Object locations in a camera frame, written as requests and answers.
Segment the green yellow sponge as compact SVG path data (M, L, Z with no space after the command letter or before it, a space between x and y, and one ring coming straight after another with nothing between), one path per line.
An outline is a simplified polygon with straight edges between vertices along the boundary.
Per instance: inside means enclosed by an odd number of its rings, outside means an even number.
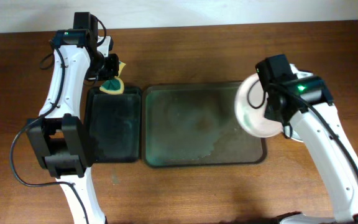
M117 75L110 80L105 81L100 87L99 90L103 93L109 95L120 95L124 93L124 82L121 79L122 69L126 64L122 61L119 61L119 68Z

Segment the white plate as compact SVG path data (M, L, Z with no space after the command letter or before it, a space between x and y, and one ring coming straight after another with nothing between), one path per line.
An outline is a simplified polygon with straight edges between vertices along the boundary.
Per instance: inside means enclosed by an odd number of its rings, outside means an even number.
M296 68L295 64L290 64L290 68L292 72L298 77L298 78L306 78L313 76L312 72L305 71L305 70L299 70ZM303 142L301 137L299 137L298 133L294 131L292 128L290 128L290 138L294 141Z
M241 128L252 136L269 138L283 131L277 121L264 117L267 95L259 81L258 74L247 77L239 86L234 100L234 112Z

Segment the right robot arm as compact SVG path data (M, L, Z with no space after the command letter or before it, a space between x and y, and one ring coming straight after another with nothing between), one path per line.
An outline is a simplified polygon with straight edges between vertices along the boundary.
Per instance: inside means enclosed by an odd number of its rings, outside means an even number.
M338 223L358 223L358 157L341 126L331 92L319 76L300 78L284 54L255 66L265 118L300 137L326 186Z

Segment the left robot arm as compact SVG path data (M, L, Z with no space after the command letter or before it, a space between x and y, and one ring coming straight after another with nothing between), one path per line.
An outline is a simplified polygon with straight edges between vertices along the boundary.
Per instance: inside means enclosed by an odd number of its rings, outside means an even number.
M73 27L58 30L52 39L53 75L38 118L24 131L41 168L60 185L75 223L106 223L91 177L95 143L80 119L83 83L108 80L119 74L112 37L99 37L101 21L90 12L77 12Z

